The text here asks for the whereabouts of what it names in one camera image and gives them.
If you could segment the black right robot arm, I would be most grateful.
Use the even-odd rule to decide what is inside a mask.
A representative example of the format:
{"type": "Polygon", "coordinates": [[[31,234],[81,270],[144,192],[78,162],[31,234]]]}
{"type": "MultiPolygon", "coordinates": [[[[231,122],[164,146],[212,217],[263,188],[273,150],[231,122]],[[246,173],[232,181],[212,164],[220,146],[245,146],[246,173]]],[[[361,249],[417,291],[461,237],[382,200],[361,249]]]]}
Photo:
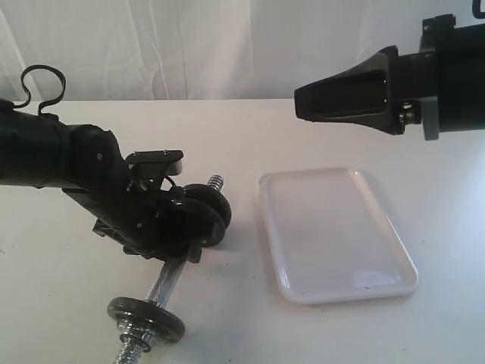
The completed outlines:
{"type": "Polygon", "coordinates": [[[457,27],[455,16],[423,20],[418,52],[390,45],[362,63],[294,92],[296,117],[357,124],[402,135],[410,124],[426,140],[484,128],[484,25],[457,27]]]}

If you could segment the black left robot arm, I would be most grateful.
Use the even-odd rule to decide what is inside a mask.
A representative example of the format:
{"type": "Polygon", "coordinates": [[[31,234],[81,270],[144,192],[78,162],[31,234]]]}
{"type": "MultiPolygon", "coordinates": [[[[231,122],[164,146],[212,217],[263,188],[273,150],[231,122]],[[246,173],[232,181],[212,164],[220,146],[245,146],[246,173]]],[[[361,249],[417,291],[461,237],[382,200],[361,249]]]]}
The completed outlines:
{"type": "Polygon", "coordinates": [[[181,172],[183,152],[123,157],[115,135],[91,124],[66,125],[56,115],[20,112],[1,101],[1,183],[58,188],[95,216],[93,232],[128,255],[198,263],[211,233],[202,203],[183,201],[164,179],[181,172]]]}

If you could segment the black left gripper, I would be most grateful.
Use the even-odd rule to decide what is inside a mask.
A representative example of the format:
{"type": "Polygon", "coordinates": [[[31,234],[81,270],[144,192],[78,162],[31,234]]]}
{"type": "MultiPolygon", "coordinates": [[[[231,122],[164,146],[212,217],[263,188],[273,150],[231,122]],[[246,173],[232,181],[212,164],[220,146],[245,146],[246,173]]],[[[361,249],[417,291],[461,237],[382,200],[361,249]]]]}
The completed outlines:
{"type": "Polygon", "coordinates": [[[145,259],[180,258],[198,264],[205,240],[205,219],[188,209],[180,188],[168,191],[131,187],[94,192],[93,231],[118,242],[127,255],[145,259]]]}

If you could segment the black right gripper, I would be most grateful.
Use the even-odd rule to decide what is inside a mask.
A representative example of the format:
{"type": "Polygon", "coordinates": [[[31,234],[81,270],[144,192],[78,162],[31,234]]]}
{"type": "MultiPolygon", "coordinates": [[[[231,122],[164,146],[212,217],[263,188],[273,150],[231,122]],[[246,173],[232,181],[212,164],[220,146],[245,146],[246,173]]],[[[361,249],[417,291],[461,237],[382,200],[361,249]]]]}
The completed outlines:
{"type": "Polygon", "coordinates": [[[425,135],[437,135],[436,54],[397,56],[397,47],[387,46],[347,71],[299,87],[294,91],[296,117],[358,124],[390,135],[420,124],[425,135]]]}

